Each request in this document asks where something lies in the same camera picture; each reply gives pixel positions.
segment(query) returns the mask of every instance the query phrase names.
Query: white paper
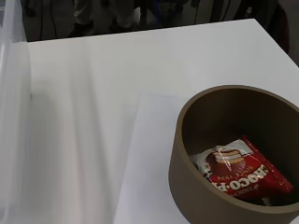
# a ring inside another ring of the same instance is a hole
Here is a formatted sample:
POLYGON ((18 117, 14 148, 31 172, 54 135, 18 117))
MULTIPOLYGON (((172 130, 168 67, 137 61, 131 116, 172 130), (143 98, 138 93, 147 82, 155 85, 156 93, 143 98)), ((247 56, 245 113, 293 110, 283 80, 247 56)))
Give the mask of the white paper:
POLYGON ((189 223, 168 185, 178 113, 185 102, 150 94, 140 98, 114 224, 189 223))

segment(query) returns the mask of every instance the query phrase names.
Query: white tabletop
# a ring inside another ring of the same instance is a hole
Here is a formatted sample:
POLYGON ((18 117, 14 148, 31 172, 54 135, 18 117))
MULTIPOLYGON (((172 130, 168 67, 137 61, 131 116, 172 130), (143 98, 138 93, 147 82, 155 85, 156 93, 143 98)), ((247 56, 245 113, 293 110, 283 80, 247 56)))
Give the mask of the white tabletop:
POLYGON ((139 93, 221 84, 299 105, 299 70, 254 20, 29 44, 23 223, 112 223, 139 93))

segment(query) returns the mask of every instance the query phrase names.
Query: transparent plastic sheet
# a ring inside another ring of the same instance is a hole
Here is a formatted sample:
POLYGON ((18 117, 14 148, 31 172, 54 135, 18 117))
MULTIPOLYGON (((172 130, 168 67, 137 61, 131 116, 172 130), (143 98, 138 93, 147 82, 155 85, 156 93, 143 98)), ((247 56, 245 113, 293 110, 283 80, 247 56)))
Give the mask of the transparent plastic sheet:
POLYGON ((0 0, 0 223, 20 202, 30 63, 18 0, 0 0))

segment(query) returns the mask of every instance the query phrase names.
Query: cardboard cylinder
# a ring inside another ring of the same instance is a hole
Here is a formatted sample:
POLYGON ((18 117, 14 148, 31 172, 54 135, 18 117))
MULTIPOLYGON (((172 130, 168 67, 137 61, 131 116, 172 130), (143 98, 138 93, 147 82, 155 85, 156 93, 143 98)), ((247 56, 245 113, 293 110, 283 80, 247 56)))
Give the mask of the cardboard cylinder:
POLYGON ((299 214, 299 109, 274 93, 220 86, 195 95, 178 116, 169 186, 191 223, 290 223, 299 214), (294 185, 275 206, 245 203, 211 185, 189 156, 245 134, 294 185))

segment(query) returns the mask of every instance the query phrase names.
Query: red wrapper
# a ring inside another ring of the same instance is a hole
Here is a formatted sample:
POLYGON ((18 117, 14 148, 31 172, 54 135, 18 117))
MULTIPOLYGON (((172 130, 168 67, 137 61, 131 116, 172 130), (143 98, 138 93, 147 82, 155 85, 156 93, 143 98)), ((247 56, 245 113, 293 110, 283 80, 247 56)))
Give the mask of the red wrapper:
POLYGON ((285 176, 242 136, 225 147, 191 156, 198 170, 219 190, 241 200, 291 193, 285 176))

